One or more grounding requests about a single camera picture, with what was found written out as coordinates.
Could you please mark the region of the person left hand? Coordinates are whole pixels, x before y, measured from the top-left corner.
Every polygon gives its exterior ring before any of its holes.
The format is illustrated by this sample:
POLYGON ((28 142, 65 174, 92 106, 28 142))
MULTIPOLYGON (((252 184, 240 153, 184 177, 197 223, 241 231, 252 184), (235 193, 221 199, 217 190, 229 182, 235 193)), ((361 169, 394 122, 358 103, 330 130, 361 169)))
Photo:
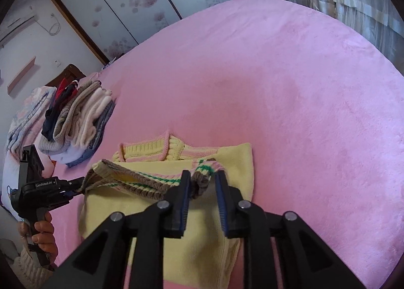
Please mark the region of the person left hand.
MULTIPOLYGON (((31 235, 32 242, 37 244, 41 250, 49 256, 49 261, 53 264, 58 256, 58 247, 56 245, 56 239, 54 237, 54 226, 51 223, 52 216, 49 212, 44 214, 44 220, 36 222, 34 227, 38 232, 35 235, 31 235)), ((18 233, 20 234, 22 245, 27 246, 27 239, 29 237, 30 227, 25 222, 18 223, 18 233)))

